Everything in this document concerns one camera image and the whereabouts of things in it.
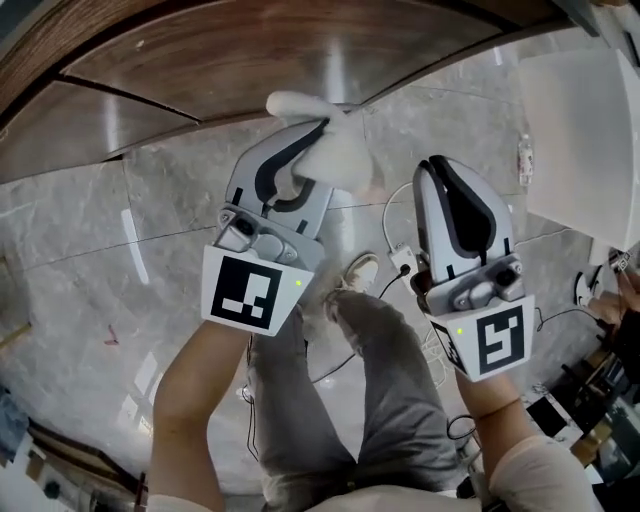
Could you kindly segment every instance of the electronics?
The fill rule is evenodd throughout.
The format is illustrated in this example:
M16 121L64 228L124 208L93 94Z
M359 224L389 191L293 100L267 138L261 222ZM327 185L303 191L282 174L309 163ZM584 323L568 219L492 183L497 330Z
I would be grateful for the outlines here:
M315 237L333 189L298 177L298 195L284 200L276 176L291 172L327 123L280 130L238 160L218 237L205 247L204 319L274 336L312 282L325 257ZM414 259L407 247L392 258L411 268L411 290L449 360L473 381L527 361L535 301L513 253L507 206L476 172L444 156L420 162L413 190L421 251Z

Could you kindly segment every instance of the gray pants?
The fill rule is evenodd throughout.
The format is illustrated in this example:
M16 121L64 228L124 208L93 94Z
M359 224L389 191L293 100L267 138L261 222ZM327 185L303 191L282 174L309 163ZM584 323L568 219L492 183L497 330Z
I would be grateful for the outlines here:
M275 337L255 336L249 382L269 510L307 510L373 485L455 489L463 473L415 331L374 297L330 300L333 319L363 357L365 424L356 462L340 442L307 370L297 310Z

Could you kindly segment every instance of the power adapter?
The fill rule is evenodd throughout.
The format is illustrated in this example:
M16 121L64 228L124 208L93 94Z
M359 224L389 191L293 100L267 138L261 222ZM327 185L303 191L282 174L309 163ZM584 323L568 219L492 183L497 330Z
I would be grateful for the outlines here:
M409 290L409 293L415 295L414 291L411 289L411 278L418 273L418 262L416 261L416 257L411 250L411 247L408 245L401 245L395 251L391 251L389 253L389 258L393 263L393 266L396 267L398 274L403 272L402 267L404 265L409 266L411 269L407 275L402 276L402 281L404 285Z

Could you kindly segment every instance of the floor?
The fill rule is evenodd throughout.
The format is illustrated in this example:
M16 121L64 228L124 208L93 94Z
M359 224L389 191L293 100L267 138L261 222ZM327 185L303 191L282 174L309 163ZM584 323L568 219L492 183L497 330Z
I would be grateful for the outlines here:
M387 193L410 180L421 158L442 153L475 168L504 197L517 240L561 230L526 212L516 172L526 122L515 70L525 57L602 45L580 29L538 36L445 68L356 113ZM33 418L103 449L132 472L147 467L155 389L199 323L203 246L215 238L216 213L234 163L280 127L266 119L209 129L138 149L123 161L0 187L0 240L12 276L0 274L12 305L2 327L18 324L25 311L33 323L28 335L0 354L0 378ZM394 243L415 250L412 198L405 193L391 205L390 233ZM127 210L137 239L123 229ZM394 275L382 210L383 204L361 204L344 193L332 199L320 233L330 259L305 311L312 377L350 353L319 312L321 292L365 250L381 259L374 292ZM528 291L545 315L571 306L574 277L587 268L589 246L587 237L565 231L518 247ZM138 250L146 279L134 264ZM402 284L386 299L427 336L428 323ZM582 315L549 323L535 335L531 362L515 372L519 385L556 378L562 362L596 346L595 333ZM436 381L446 377L440 391L447 411L459 412L450 369L437 361L432 366ZM241 366L209 424L222 486L238 494L260 489L259 467L245 447L249 409L238 392L244 382ZM357 452L361 362L353 360L318 390L346 446Z

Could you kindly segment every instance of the person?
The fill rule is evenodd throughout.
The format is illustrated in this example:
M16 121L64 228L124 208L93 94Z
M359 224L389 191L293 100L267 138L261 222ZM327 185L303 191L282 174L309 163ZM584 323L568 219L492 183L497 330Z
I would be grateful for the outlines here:
M357 461L340 442L308 374L302 316L275 337L253 337L248 367L255 400L266 510L480 511L455 496L465 477L416 333L401 313L365 292L375 255L350 267L325 301L329 319L364 360L365 422ZM150 512L220 512L207 423L250 339L203 323L165 373L154 405ZM536 434L505 375L457 382L482 445L493 495L511 511L589 511L594 497L576 458Z
M629 253L614 252L611 268L616 275L618 293L602 291L604 268L598 267L590 284L584 273L576 277L575 303L619 329L625 316L640 316L640 275L628 264Z

